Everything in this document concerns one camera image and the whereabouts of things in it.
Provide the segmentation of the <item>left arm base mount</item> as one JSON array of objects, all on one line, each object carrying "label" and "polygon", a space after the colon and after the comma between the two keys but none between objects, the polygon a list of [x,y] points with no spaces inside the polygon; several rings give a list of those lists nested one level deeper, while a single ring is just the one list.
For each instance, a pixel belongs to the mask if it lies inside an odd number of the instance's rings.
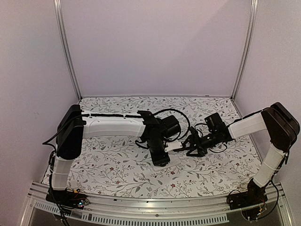
[{"label": "left arm base mount", "polygon": [[80,192],[80,189],[76,190],[48,190],[46,195],[46,201],[58,204],[61,207],[69,209],[83,209],[89,205],[89,200],[85,194]]}]

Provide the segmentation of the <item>white remote control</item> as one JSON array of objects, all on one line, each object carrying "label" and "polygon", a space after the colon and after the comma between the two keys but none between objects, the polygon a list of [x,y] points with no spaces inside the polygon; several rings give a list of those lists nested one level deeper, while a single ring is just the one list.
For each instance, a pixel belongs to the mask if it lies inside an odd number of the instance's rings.
[{"label": "white remote control", "polygon": [[151,168],[154,171],[161,171],[179,165],[180,163],[181,163],[181,159],[178,156],[170,156],[170,162],[167,163],[165,166],[152,166]]}]

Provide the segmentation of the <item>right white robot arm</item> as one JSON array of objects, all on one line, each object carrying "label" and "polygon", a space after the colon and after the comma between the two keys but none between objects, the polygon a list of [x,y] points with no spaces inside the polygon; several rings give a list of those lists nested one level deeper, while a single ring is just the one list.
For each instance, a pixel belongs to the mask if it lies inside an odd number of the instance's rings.
[{"label": "right white robot arm", "polygon": [[281,165],[287,163],[290,149],[301,131],[300,123],[280,102],[230,124],[226,124],[218,113],[213,113],[205,118],[205,125],[208,128],[207,135],[201,134],[195,127],[189,128],[190,135],[182,144],[187,148],[188,156],[203,157],[209,148],[217,144],[266,133],[269,149],[260,168],[251,179],[250,185],[255,187],[243,195],[243,201],[247,205],[254,205],[261,198],[259,188],[265,187],[281,169]]}]

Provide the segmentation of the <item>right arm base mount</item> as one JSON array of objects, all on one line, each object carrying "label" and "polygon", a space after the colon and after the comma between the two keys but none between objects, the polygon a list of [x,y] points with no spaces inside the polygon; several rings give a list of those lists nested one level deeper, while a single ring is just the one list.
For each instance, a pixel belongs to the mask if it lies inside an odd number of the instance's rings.
[{"label": "right arm base mount", "polygon": [[266,186],[259,187],[255,184],[253,179],[251,179],[247,185],[246,192],[229,194],[227,196],[227,204],[230,206],[231,210],[235,210],[266,202],[268,198],[265,188]]}]

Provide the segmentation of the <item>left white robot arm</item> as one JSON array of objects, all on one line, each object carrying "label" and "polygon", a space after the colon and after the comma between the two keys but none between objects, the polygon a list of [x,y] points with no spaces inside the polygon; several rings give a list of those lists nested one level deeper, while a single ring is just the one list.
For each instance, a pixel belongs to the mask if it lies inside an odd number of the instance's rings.
[{"label": "left white robot arm", "polygon": [[150,111],[134,114],[107,114],[81,110],[72,105],[54,135],[56,157],[50,180],[52,197],[59,204],[66,204],[70,194],[65,191],[73,161],[81,154],[82,140],[101,136],[138,137],[147,144],[154,166],[164,167],[170,162],[168,153],[182,148],[179,140],[170,137],[181,132],[174,116],[159,119]]}]

